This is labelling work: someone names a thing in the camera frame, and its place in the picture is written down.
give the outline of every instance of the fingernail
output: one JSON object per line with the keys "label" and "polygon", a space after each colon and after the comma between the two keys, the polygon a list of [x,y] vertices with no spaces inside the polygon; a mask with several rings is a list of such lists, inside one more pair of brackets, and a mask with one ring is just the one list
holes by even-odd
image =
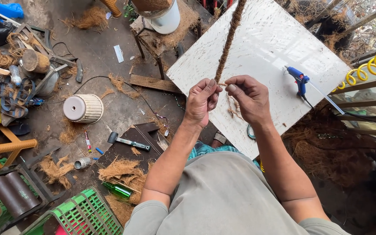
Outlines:
{"label": "fingernail", "polygon": [[234,91],[237,89],[236,86],[233,85],[233,84],[230,84],[227,88],[228,88],[228,90],[231,91],[231,92],[234,92]]}
{"label": "fingernail", "polygon": [[211,79],[209,83],[210,87],[213,87],[215,83],[216,83],[216,80],[214,78]]}

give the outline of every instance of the green glass bottle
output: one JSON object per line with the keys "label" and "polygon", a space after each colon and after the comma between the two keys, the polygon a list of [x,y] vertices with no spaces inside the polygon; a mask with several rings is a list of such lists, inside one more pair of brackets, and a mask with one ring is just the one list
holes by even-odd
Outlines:
{"label": "green glass bottle", "polygon": [[102,185],[104,185],[108,190],[110,190],[113,194],[118,195],[122,198],[129,198],[130,195],[133,193],[132,190],[120,185],[120,184],[112,184],[109,182],[102,182]]}

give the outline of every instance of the wooden stool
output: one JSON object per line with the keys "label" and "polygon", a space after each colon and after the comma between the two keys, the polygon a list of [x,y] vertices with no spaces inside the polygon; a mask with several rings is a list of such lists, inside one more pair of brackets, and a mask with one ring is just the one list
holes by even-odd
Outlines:
{"label": "wooden stool", "polygon": [[116,0],[100,0],[102,3],[104,3],[104,5],[106,5],[108,7],[108,9],[110,9],[112,15],[114,17],[120,17],[121,16],[121,12],[120,10],[115,6],[115,1]]}
{"label": "wooden stool", "polygon": [[4,165],[0,163],[0,169],[10,166],[21,150],[37,146],[36,139],[21,141],[7,127],[0,125],[0,130],[11,141],[10,143],[0,143],[0,153],[12,152]]}

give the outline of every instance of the white board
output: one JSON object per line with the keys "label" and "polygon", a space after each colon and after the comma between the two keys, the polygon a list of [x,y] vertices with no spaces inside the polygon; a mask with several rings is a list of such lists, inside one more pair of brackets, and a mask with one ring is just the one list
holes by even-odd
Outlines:
{"label": "white board", "polygon": [[[169,78],[185,95],[201,79],[214,78],[236,6],[237,3],[234,3],[168,70]],[[272,120],[279,134],[311,109],[296,95],[297,85],[294,78],[285,72],[285,65],[303,72],[327,94],[350,70],[273,0],[248,0],[221,82],[234,75],[248,74],[266,85]],[[313,106],[323,98],[309,84],[306,89],[306,97]],[[255,158],[259,152],[255,141],[247,136],[248,124],[232,117],[227,109],[228,101],[223,91],[217,108],[210,112],[210,121],[239,151],[251,159]]]}

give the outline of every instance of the plastic water bottle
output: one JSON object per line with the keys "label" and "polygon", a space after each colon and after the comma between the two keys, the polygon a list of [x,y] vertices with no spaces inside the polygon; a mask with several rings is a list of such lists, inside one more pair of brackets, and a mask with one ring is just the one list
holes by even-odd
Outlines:
{"label": "plastic water bottle", "polygon": [[11,65],[8,67],[8,70],[11,72],[11,82],[19,87],[21,85],[21,77],[20,72],[18,71],[18,67]]}

